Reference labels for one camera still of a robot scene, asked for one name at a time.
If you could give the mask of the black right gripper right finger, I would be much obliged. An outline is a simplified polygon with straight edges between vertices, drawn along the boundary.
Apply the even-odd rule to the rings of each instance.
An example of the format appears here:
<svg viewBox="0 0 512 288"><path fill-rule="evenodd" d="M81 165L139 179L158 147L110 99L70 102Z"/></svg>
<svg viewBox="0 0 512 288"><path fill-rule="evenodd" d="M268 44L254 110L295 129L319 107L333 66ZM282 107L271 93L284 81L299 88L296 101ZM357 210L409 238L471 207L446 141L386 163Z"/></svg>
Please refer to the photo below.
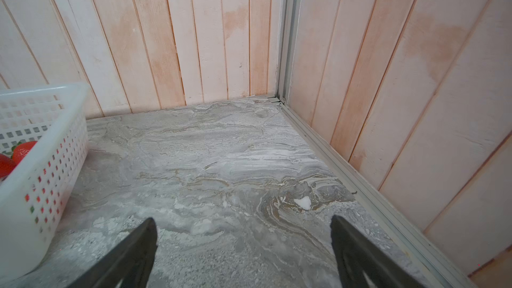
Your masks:
<svg viewBox="0 0 512 288"><path fill-rule="evenodd" d="M345 218L331 219L332 248L343 287L422 287Z"/></svg>

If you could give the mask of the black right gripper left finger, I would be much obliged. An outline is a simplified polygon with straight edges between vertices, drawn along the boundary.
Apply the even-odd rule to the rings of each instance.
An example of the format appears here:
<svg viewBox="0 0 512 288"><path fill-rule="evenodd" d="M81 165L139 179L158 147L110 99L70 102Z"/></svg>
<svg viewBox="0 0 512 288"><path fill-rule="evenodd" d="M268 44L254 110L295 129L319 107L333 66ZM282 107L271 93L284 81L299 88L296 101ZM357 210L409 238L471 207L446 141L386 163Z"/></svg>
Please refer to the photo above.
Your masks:
<svg viewBox="0 0 512 288"><path fill-rule="evenodd" d="M147 218L70 287L146 287L157 251L157 225Z"/></svg>

